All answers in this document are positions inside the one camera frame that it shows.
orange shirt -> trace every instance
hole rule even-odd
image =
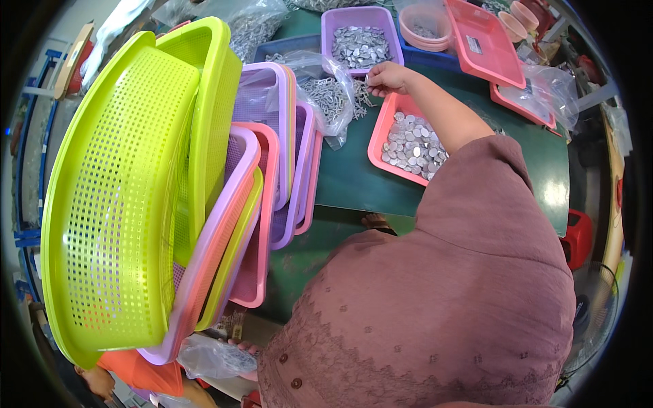
[[[105,351],[97,365],[113,371],[125,384],[173,397],[183,395],[181,365],[155,366],[133,350]]]

person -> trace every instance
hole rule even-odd
[[[450,157],[414,231],[397,237],[380,215],[366,217],[370,229],[307,283],[260,353],[252,377],[263,407],[548,403],[576,302],[519,144],[408,68],[376,65],[368,85],[378,97],[410,95]]]
[[[198,408],[216,408],[215,401],[195,380],[182,375],[179,363],[171,362],[155,366],[148,362],[137,350],[105,351],[91,369],[74,367],[92,393],[104,401],[112,399],[111,393],[116,385],[109,371],[113,371],[125,384],[157,394],[189,399]]]

woman's arm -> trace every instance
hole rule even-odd
[[[370,70],[368,92],[385,97],[390,92],[410,95],[449,154],[475,139],[494,134],[473,110],[422,74],[384,62]]]

green table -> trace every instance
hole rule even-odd
[[[319,13],[297,10],[290,13],[274,39],[319,34],[320,29]],[[569,207],[565,140],[492,102],[487,81],[422,65],[407,67],[429,77],[457,99],[473,102],[520,143],[537,202],[558,235],[564,236]],[[324,144],[315,203],[413,217],[424,187],[373,166],[367,157],[370,135],[383,103],[382,99],[372,100],[379,106],[368,108],[365,118],[352,121],[342,149],[332,151]]]
[[[294,11],[273,39],[317,34],[320,26],[319,13]],[[420,65],[408,67],[461,101],[471,101],[521,144],[535,197],[558,235],[564,235],[569,203],[565,140],[492,102],[484,80]],[[287,322],[304,285],[322,268],[328,254],[348,236],[364,230],[360,223],[364,212],[386,214],[399,235],[413,229],[424,187],[373,166],[367,158],[370,135],[383,103],[372,99],[379,106],[369,108],[365,118],[349,125],[342,149],[332,151],[324,144],[311,228],[287,247],[271,252],[266,298],[254,313]]]

electric fan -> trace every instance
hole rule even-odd
[[[576,314],[573,340],[562,375],[583,367],[605,343],[616,316],[619,290],[614,274],[600,262],[590,262],[573,271]]]

